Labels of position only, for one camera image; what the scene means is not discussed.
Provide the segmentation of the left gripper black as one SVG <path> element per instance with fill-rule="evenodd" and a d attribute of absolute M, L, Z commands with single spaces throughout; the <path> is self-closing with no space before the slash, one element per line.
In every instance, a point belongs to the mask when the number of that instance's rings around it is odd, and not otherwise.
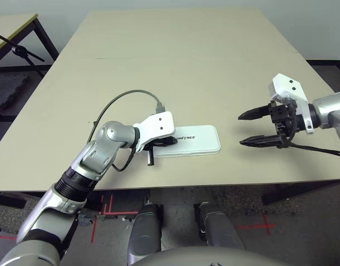
<path fill-rule="evenodd" d="M 154 154 L 153 154 L 153 148 L 156 147 L 167 147 L 174 144 L 177 144 L 178 141 L 175 137 L 169 136 L 167 138 L 162 139 L 155 139 L 151 142 L 147 143 L 144 146 L 144 150 L 148 152 L 148 166 L 154 166 Z"/>

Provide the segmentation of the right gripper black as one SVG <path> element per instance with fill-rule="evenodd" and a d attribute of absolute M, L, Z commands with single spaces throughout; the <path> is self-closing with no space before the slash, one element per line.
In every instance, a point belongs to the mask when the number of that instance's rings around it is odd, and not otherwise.
<path fill-rule="evenodd" d="M 294 100 L 285 100 L 277 105 L 274 101 L 270 104 L 248 110 L 238 116 L 238 120 L 256 120 L 270 114 L 275 125 L 277 135 L 252 136 L 239 141 L 239 144 L 248 147 L 277 147 L 288 148 L 297 130 L 296 117 L 297 104 Z"/>

